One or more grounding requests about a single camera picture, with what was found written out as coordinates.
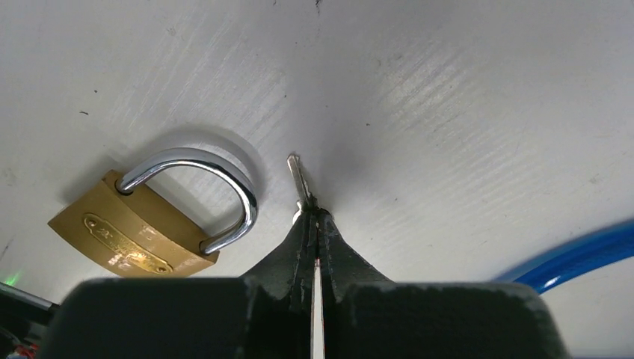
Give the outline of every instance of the padlock shackle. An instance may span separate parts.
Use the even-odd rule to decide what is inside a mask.
[[[200,252],[205,255],[224,248],[247,234],[256,223],[258,205],[251,181],[231,162],[204,150],[189,147],[170,148],[149,157],[117,183],[117,190],[129,194],[156,174],[172,167],[194,167],[211,172],[229,183],[240,197],[242,218],[218,236],[200,243]]]

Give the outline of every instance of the red wire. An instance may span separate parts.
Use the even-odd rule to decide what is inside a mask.
[[[22,355],[23,357],[27,357],[28,359],[35,359],[35,351],[37,350],[37,346],[33,345],[31,348],[26,348],[25,346],[18,346],[16,348],[16,353]]]

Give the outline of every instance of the scratches on surface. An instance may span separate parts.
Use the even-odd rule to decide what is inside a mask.
[[[515,147],[515,151],[513,152],[513,157],[517,155],[517,151],[520,149],[520,145],[522,144],[522,141],[524,140],[524,134],[526,133],[526,127],[528,125],[529,125],[529,120],[526,120],[526,122],[524,122],[524,127],[522,128],[522,132],[520,133],[520,138],[517,140],[517,146]]]
[[[7,245],[5,245],[4,249],[2,250],[2,253],[0,254],[0,263],[4,259],[5,254],[7,254],[7,252],[9,251],[9,247],[13,244],[13,241],[15,239],[16,239],[16,237],[12,236],[11,239],[9,240],[9,242],[7,243]]]

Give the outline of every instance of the key blade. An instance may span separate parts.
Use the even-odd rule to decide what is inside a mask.
[[[299,195],[299,201],[301,203],[301,209],[305,209],[311,207],[313,205],[313,195],[308,191],[308,183],[304,178],[304,175],[301,173],[301,165],[299,162],[299,156],[291,153],[291,155],[286,160],[286,163],[289,165],[289,169],[291,170],[291,174],[293,176],[293,181],[295,182],[295,189],[297,189]]]

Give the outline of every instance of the white surface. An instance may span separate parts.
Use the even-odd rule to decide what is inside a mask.
[[[262,213],[201,275],[283,239],[296,151],[385,275],[488,280],[634,216],[633,64],[630,1],[2,1],[0,275],[53,301],[108,275],[46,222],[109,168],[221,133]],[[153,185],[204,224],[235,212],[199,171]],[[575,355],[634,355],[633,270],[544,296]]]

